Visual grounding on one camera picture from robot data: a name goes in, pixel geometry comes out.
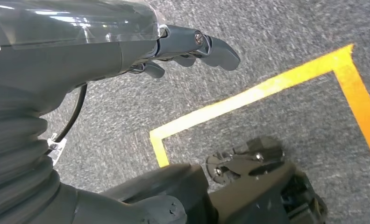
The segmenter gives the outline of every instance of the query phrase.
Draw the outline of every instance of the power cord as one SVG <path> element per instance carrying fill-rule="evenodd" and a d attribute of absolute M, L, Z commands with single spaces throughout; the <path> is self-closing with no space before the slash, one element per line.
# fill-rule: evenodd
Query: power cord
<path fill-rule="evenodd" d="M 58 134 L 57 137 L 54 139 L 54 142 L 56 142 L 56 143 L 61 142 L 64 139 L 64 137 L 68 134 L 68 132 L 71 130 L 71 128 L 74 125 L 75 121 L 78 119 L 78 116 L 80 114 L 80 111 L 82 110 L 82 106 L 83 106 L 83 103 L 84 103 L 85 97 L 86 97 L 86 92 L 87 92 L 87 84 L 83 85 L 80 88 L 78 100 L 77 100 L 76 105 L 75 105 L 75 108 L 74 108 L 74 110 L 72 112 L 72 116 L 71 116 L 70 120 L 68 121 L 67 125 L 61 131 L 61 133 Z M 45 153 L 45 155 L 48 155 L 49 153 L 51 153 L 51 151 L 52 150 L 49 149 Z"/>

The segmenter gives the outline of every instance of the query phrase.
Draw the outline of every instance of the clear plastic cover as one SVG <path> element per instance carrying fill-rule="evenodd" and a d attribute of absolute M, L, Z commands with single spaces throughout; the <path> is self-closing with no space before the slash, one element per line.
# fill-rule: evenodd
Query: clear plastic cover
<path fill-rule="evenodd" d="M 157 40 L 162 23 L 143 0 L 0 0 L 0 45 L 15 48 Z"/>

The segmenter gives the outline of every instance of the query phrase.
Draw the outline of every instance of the yellow floor marking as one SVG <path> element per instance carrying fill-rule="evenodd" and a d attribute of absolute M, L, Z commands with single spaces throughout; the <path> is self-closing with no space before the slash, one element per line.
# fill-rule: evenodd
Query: yellow floor marking
<path fill-rule="evenodd" d="M 352 62 L 350 55 L 344 57 Z M 336 68 L 334 72 L 370 148 L 370 95 L 353 63 Z"/>
<path fill-rule="evenodd" d="M 353 44 L 338 49 L 150 131 L 150 140 L 159 166 L 169 164 L 163 139 L 330 71 L 335 72 L 370 147 L 370 96 L 351 58 L 352 49 Z"/>

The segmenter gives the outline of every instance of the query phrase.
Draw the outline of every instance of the screw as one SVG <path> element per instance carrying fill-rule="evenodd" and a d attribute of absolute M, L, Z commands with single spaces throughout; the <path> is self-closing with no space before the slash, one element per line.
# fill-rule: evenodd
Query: screw
<path fill-rule="evenodd" d="M 256 158 L 261 162 L 263 161 L 263 156 L 260 153 L 256 154 Z"/>
<path fill-rule="evenodd" d="M 218 176 L 221 176 L 222 175 L 222 170 L 220 168 L 215 168 L 215 173 L 218 175 Z"/>
<path fill-rule="evenodd" d="M 198 45 L 201 45 L 203 43 L 203 35 L 201 33 L 196 33 L 195 41 Z"/>

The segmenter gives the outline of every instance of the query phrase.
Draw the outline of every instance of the cable clip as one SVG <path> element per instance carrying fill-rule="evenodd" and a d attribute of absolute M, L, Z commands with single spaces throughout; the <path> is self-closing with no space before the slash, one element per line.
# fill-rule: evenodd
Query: cable clip
<path fill-rule="evenodd" d="M 56 139 L 56 137 L 57 133 L 53 133 L 52 137 L 48 139 L 49 150 L 51 150 L 49 157 L 53 160 L 53 166 L 57 163 L 61 153 L 63 153 L 65 144 L 67 143 L 66 138 L 63 138 L 61 142 L 55 142 L 54 139 Z"/>

